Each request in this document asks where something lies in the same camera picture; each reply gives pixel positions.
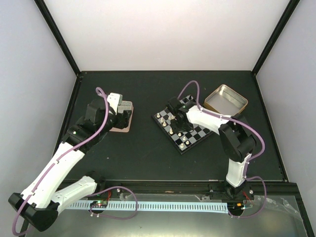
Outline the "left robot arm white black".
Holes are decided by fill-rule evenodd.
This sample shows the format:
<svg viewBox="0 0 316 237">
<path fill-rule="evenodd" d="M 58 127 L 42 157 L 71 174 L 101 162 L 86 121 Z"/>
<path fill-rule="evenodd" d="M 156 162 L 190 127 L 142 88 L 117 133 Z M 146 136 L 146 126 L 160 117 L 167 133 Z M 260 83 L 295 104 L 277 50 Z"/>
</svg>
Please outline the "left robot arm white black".
<svg viewBox="0 0 316 237">
<path fill-rule="evenodd" d="M 58 190 L 71 169 L 98 144 L 109 131 L 128 132 L 133 104 L 110 95 L 96 99 L 86 113 L 62 138 L 56 153 L 35 181 L 23 192 L 13 193 L 8 202 L 38 231 L 47 230 L 69 205 L 84 197 L 101 197 L 106 191 L 105 178 L 94 171 L 75 183 Z"/>
</svg>

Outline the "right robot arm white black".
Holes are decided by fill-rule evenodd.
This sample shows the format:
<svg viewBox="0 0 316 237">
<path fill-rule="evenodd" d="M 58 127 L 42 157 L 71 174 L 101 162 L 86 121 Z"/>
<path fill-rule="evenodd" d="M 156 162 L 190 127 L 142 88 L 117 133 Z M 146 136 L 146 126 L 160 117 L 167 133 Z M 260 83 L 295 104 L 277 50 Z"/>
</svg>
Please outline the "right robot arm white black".
<svg viewBox="0 0 316 237">
<path fill-rule="evenodd" d="M 176 133 L 188 132 L 193 129 L 193 125 L 200 125 L 220 136 L 222 147 L 229 159 L 224 192 L 230 199 L 240 196 L 246 181 L 246 169 L 256 146 L 248 124 L 191 102 L 182 105 L 176 101 L 175 105 L 167 104 L 166 107 L 175 116 L 171 120 L 171 127 Z"/>
</svg>

